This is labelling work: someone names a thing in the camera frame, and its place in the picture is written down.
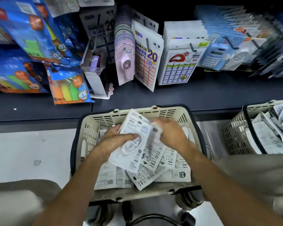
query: person's left hand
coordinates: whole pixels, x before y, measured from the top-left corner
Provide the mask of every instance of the person's left hand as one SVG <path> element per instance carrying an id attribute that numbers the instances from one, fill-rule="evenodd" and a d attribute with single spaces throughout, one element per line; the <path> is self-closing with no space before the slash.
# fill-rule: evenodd
<path id="1" fill-rule="evenodd" d="M 134 140 L 138 137 L 137 134 L 117 134 L 121 126 L 116 125 L 111 127 L 106 131 L 101 141 L 95 146 L 92 150 L 92 154 L 96 154 L 99 160 L 102 160 L 102 163 L 107 162 L 110 154 L 122 146 L 125 142 L 129 140 Z"/>

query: beige plastic basket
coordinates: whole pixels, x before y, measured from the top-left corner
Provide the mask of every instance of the beige plastic basket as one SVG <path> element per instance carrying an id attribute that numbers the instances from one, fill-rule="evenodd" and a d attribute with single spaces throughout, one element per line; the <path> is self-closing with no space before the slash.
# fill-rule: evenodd
<path id="1" fill-rule="evenodd" d="M 130 110 L 115 109 L 100 113 L 88 113 L 80 118 L 71 150 L 70 165 L 72 175 L 81 163 L 82 146 L 86 146 L 85 152 L 87 155 L 97 144 L 100 129 L 107 129 L 114 124 L 121 124 L 129 111 Z M 206 156 L 206 146 L 202 133 L 187 106 L 152 106 L 150 108 L 139 108 L 136 109 L 136 111 L 148 119 L 157 117 L 173 118 L 181 126 L 190 128 L 195 139 L 195 144 Z M 97 205 L 102 202 L 122 202 L 162 194 L 175 194 L 178 193 L 180 189 L 196 190 L 201 189 L 201 187 L 192 179 L 192 182 L 189 183 L 153 182 L 142 191 L 139 191 L 136 187 L 128 189 L 114 188 L 95 190 L 90 205 Z"/>
<path id="2" fill-rule="evenodd" d="M 260 104 L 245 104 L 242 111 L 238 113 L 230 123 L 223 129 L 223 135 L 231 155 L 256 154 L 246 136 L 246 129 L 249 128 L 250 133 L 257 147 L 263 154 L 265 149 L 261 145 L 250 119 L 255 118 L 259 112 L 267 112 L 274 105 L 283 104 L 281 101 L 268 101 Z"/>

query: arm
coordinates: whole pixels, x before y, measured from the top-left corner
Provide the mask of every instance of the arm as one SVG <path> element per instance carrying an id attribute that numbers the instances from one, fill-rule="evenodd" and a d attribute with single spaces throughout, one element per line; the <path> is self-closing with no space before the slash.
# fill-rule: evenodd
<path id="1" fill-rule="evenodd" d="M 186 160 L 193 176 L 226 226 L 283 226 L 283 219 L 228 177 L 205 157 L 185 136 L 178 123 L 158 118 L 163 129 L 161 141 Z"/>
<path id="2" fill-rule="evenodd" d="M 82 226 L 85 212 L 92 198 L 94 185 L 102 164 L 110 153 L 135 134 L 117 134 L 120 126 L 109 129 L 101 142 L 92 149 L 76 173 L 58 196 L 38 216 L 33 226 Z"/>

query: hand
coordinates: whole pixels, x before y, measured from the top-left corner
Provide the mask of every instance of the hand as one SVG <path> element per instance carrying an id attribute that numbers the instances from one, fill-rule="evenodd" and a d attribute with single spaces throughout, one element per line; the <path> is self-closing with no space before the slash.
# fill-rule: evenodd
<path id="1" fill-rule="evenodd" d="M 191 144 L 183 132 L 182 127 L 173 119 L 155 118 L 151 122 L 156 122 L 163 130 L 160 140 L 166 146 L 181 153 L 182 149 Z"/>
<path id="2" fill-rule="evenodd" d="M 96 155 L 95 157 L 98 160 L 101 160 L 101 163 L 108 161 L 110 154 L 122 146 L 125 142 L 129 140 L 134 140 L 138 137 L 137 134 L 117 134 L 120 125 L 116 125 L 106 131 L 101 141 L 95 146 L 90 155 Z"/>

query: forearm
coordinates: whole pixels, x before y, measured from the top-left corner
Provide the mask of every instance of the forearm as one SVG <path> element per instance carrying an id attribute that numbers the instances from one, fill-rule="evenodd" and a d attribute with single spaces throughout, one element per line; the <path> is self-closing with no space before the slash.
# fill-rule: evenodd
<path id="1" fill-rule="evenodd" d="M 281 217 L 224 174 L 195 144 L 180 152 L 224 225 L 283 225 Z"/>
<path id="2" fill-rule="evenodd" d="M 81 226 L 102 165 L 92 152 L 33 226 Z"/>

